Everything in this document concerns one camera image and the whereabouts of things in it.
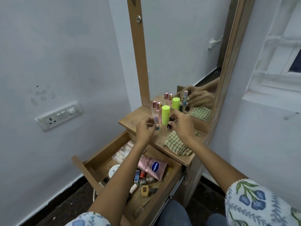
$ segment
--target blue logo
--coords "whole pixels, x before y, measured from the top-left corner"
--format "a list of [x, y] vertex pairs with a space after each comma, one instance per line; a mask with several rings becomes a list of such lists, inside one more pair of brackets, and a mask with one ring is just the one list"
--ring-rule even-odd
[[159, 163], [158, 162], [154, 162], [153, 165], [151, 166], [151, 170], [153, 172], [157, 172], [158, 169], [159, 169]]

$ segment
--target white floral shirt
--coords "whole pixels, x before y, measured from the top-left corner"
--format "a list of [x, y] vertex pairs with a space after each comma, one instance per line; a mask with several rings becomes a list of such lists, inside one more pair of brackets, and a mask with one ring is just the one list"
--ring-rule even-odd
[[[232, 184], [225, 199], [229, 226], [301, 226], [301, 213], [250, 179]], [[79, 215], [66, 226], [108, 226], [109, 221], [98, 213]]]

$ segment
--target person's left hand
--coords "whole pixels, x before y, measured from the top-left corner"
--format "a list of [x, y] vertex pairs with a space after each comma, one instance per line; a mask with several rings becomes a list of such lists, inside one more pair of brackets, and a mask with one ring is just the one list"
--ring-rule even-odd
[[154, 123], [153, 118], [145, 117], [136, 125], [136, 142], [141, 144], [148, 144], [153, 134], [155, 133], [158, 124], [153, 125], [148, 129], [147, 123]]
[[212, 109], [215, 99], [215, 94], [208, 91], [194, 91], [188, 96], [187, 105], [190, 107], [206, 107]]

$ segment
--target folded cloth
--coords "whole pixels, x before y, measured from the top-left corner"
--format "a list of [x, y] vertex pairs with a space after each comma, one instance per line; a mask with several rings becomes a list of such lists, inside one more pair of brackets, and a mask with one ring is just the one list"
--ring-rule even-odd
[[191, 150], [179, 139], [175, 131], [172, 131], [164, 140], [164, 146], [179, 156], [188, 156], [191, 153]]
[[209, 122], [211, 109], [208, 109], [206, 107], [197, 107], [194, 108], [194, 110], [190, 113], [190, 115], [200, 120]]

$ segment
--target mirror frame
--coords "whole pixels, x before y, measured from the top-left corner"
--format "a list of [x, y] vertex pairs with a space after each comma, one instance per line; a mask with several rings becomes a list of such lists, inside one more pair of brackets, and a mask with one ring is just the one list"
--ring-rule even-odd
[[[230, 82], [231, 74], [233, 72], [239, 49], [243, 41], [243, 37], [246, 31], [248, 20], [252, 12], [254, 1], [255, 0], [238, 0], [237, 7], [235, 9], [235, 17], [233, 20], [231, 33], [227, 45], [227, 50], [222, 65], [220, 80], [216, 89], [216, 98], [212, 107], [209, 122], [193, 117], [194, 127], [205, 133], [214, 131], [218, 122], [219, 115], [221, 113], [228, 85]], [[129, 9], [129, 18], [134, 45], [141, 103], [142, 106], [151, 108], [141, 0], [127, 0], [127, 3]], [[142, 19], [140, 23], [137, 22], [138, 16], [140, 16]]]

